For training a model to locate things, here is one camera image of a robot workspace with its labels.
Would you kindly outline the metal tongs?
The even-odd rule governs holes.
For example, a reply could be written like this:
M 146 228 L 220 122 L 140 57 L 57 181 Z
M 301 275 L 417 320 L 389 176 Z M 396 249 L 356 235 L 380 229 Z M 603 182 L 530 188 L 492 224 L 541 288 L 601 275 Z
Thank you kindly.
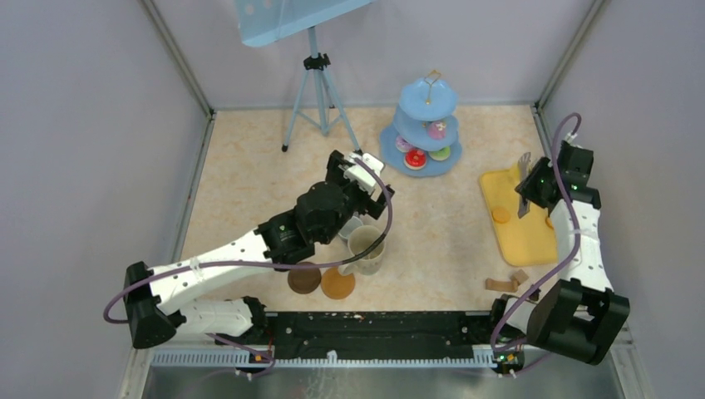
M 520 172 L 520 182 L 515 188 L 519 195 L 519 205 L 517 217 L 522 219 L 530 210 L 530 202 L 525 197 L 523 189 L 525 188 L 525 180 L 530 174 L 531 153 L 525 152 L 517 161 L 517 166 Z

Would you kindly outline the red donut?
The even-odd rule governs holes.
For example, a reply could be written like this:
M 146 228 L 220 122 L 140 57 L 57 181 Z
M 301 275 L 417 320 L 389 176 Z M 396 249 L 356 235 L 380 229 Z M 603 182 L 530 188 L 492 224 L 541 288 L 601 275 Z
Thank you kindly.
M 404 155 L 403 163 L 409 170 L 421 170 L 427 163 L 426 152 L 420 149 L 409 150 Z

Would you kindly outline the purple donut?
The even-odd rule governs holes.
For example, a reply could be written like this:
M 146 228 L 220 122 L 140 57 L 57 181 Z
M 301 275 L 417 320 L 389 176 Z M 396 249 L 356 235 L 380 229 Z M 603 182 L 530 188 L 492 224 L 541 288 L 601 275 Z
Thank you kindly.
M 408 153 L 410 150 L 414 149 L 414 145 L 405 140 L 401 135 L 397 135 L 395 139 L 395 147 L 402 153 Z

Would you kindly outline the green donut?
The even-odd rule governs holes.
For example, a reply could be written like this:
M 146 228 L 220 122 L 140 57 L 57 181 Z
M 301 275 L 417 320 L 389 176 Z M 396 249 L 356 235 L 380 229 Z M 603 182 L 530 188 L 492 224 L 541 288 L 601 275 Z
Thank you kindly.
M 444 161 L 451 156 L 451 147 L 446 146 L 439 150 L 429 151 L 428 155 L 431 159 L 435 161 Z

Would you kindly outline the pink cupcake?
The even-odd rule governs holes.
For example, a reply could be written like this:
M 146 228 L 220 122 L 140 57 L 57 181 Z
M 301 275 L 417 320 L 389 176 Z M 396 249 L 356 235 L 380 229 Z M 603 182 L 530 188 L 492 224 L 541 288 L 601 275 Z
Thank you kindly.
M 433 140 L 443 140 L 446 137 L 447 124 L 443 121 L 430 122 L 426 128 L 426 133 Z

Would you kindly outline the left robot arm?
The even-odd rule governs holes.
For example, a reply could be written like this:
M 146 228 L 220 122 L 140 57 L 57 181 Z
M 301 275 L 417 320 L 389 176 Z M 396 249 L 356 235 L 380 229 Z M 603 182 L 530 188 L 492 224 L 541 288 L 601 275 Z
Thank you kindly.
M 179 334 L 219 333 L 257 343 L 265 336 L 263 305 L 255 298 L 201 303 L 199 298 L 240 279 L 268 271 L 318 268 L 308 259 L 317 245 L 330 244 L 355 215 L 378 219 L 392 212 L 394 190 L 382 182 L 384 163 L 376 156 L 335 150 L 324 180 L 300 195 L 292 209 L 276 214 L 238 239 L 172 264 L 126 268 L 124 288 L 103 317 L 123 302 L 134 349 L 168 342 Z

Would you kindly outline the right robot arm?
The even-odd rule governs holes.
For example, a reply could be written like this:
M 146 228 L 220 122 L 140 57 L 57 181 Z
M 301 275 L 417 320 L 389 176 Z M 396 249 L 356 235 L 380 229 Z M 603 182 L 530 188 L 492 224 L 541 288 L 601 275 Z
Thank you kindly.
M 546 209 L 559 263 L 554 286 L 536 303 L 503 295 L 487 320 L 495 352 L 528 344 L 589 365 L 601 363 L 630 313 L 614 291 L 599 240 L 601 199 L 588 185 L 592 150 L 563 140 L 556 160 L 542 157 L 516 186 L 522 202 Z

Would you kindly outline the small grey-blue cup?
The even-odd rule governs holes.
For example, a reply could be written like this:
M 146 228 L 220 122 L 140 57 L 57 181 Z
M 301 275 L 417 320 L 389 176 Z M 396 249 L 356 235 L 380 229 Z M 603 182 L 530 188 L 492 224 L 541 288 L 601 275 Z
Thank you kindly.
M 350 220 L 346 222 L 346 224 L 339 230 L 338 232 L 338 237 L 343 241 L 347 242 L 349 240 L 350 235 L 355 229 L 358 229 L 364 225 L 363 221 L 357 217 L 353 216 Z

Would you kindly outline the yellow serving tray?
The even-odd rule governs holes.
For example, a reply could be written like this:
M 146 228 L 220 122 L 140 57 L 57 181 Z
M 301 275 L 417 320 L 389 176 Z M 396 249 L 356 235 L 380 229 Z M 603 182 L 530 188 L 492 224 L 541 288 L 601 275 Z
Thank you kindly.
M 511 213 L 506 224 L 491 222 L 503 259 L 511 266 L 525 268 L 558 262 L 553 229 L 545 224 L 547 211 L 531 205 L 522 218 L 517 217 L 519 195 L 515 187 L 520 182 L 518 166 L 488 171 L 481 175 L 480 187 L 491 217 L 494 207 L 502 206 Z

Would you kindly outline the blue tripod stand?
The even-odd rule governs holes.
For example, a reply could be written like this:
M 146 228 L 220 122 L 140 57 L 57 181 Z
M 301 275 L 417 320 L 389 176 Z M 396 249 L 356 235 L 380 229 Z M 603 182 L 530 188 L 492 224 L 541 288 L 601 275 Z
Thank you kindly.
M 288 123 L 288 128 L 285 133 L 281 151 L 286 153 L 290 146 L 293 128 L 298 117 L 306 120 L 311 126 L 316 127 L 322 136 L 328 136 L 331 129 L 338 123 L 342 122 L 348 137 L 352 142 L 353 151 L 362 154 L 357 136 L 353 131 L 351 122 L 345 111 L 343 102 L 338 90 L 334 85 L 331 74 L 328 68 L 331 66 L 329 55 L 325 52 L 320 52 L 318 48 L 318 36 L 316 26 L 306 29 L 308 35 L 308 44 L 310 54 L 303 59 L 303 75 L 299 85 L 297 95 L 295 96 L 292 117 Z M 303 99 L 304 89 L 309 78 L 313 78 L 313 86 L 316 97 L 316 105 L 318 108 L 318 121 L 315 121 L 311 116 L 306 115 L 301 111 L 301 101 Z

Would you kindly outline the blue three-tier cake stand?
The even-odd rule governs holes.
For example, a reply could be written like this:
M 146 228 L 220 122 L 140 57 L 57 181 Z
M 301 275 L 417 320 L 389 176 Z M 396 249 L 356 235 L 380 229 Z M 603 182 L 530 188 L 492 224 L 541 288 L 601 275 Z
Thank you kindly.
M 382 129 L 379 136 L 382 161 L 403 173 L 416 178 L 436 177 L 449 172 L 462 156 L 459 121 L 454 116 L 458 95 L 443 80 L 442 74 L 433 70 L 424 77 L 402 88 L 392 122 Z M 446 137 L 433 140 L 426 133 L 430 122 L 443 120 L 447 124 Z M 414 149 L 426 152 L 427 163 L 421 170 L 409 170 L 403 163 L 404 155 L 395 147 L 395 139 L 401 135 L 414 145 Z M 451 156 L 444 161 L 435 161 L 429 151 L 451 147 Z

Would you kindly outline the orange-brown coaster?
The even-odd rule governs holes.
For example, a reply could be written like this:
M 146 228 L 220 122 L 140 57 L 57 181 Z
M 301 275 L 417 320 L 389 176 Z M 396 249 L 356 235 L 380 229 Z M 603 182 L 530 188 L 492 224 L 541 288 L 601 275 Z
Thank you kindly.
M 325 296 L 341 300 L 351 295 L 356 287 L 356 279 L 353 274 L 342 275 L 336 268 L 329 268 L 323 273 L 320 286 Z

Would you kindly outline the brown wooden blocks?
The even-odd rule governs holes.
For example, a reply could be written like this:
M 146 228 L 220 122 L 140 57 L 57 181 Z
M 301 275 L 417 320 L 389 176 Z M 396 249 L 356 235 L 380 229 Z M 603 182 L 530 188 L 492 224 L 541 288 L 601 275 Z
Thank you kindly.
M 524 270 L 520 269 L 515 271 L 508 280 L 487 278 L 485 280 L 485 290 L 501 293 L 516 293 L 519 290 L 519 287 L 528 279 L 528 274 Z

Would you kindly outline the dark brown coaster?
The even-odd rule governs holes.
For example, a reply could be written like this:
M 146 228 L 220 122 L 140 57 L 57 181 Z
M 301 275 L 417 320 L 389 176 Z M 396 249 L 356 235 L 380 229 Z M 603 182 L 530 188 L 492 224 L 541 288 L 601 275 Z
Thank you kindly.
M 322 281 L 319 267 L 313 267 L 309 262 L 303 262 L 298 268 L 288 271 L 287 283 L 289 288 L 297 294 L 310 294 L 314 292 Z

